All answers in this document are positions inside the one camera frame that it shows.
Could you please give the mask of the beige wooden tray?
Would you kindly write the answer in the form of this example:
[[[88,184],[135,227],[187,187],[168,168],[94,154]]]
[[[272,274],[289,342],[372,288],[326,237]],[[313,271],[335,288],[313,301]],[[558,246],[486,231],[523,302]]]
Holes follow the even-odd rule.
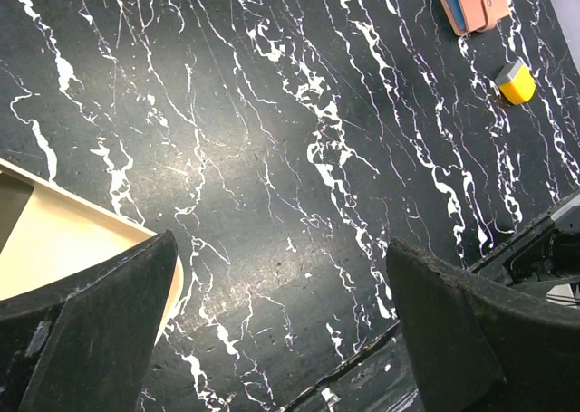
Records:
[[[169,242],[168,291],[156,336],[178,313],[184,273],[174,235],[156,233],[2,160],[1,316],[34,309],[43,287],[135,247]]]

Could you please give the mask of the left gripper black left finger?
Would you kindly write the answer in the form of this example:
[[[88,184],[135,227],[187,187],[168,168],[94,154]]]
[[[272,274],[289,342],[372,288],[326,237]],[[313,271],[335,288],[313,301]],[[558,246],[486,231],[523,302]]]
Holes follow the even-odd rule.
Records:
[[[2,410],[134,410],[177,258],[166,231],[3,300]]]

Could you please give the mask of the pink leather card holder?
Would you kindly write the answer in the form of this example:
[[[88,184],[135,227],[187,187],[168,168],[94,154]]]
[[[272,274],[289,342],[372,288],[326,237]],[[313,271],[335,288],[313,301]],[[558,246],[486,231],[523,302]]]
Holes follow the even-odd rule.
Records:
[[[508,0],[440,0],[453,33],[462,36],[495,28],[510,15]]]

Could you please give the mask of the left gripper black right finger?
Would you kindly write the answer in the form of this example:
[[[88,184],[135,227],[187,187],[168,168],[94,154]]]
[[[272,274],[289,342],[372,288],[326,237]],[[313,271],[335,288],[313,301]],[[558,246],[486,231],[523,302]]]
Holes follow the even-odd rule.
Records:
[[[576,411],[579,312],[401,240],[386,268],[428,411]]]

